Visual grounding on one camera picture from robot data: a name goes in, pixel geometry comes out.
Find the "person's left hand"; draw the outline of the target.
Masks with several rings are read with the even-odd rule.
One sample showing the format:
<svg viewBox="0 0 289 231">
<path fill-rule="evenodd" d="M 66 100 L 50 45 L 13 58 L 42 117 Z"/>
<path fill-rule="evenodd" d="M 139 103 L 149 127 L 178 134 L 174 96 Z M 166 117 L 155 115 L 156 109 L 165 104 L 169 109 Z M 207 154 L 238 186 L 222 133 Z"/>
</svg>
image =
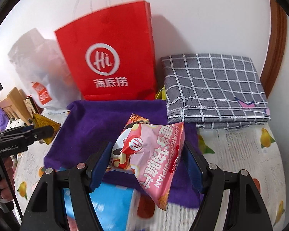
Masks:
<svg viewBox="0 0 289 231">
<path fill-rule="evenodd" d="M 14 191 L 15 190 L 15 182 L 13 179 L 13 175 L 14 175 L 13 160 L 11 159 L 11 157 L 7 157 L 3 161 L 4 161 L 4 165 L 5 165 L 5 168 L 7 170 L 7 174 L 8 174 L 9 180 L 11 182 L 13 191 Z M 1 189 L 1 197 L 3 199 L 5 199 L 7 201 L 11 201 L 13 199 L 13 195 L 11 193 L 11 190 L 9 189 L 7 180 L 5 178 L 0 180 L 0 189 Z"/>
</svg>

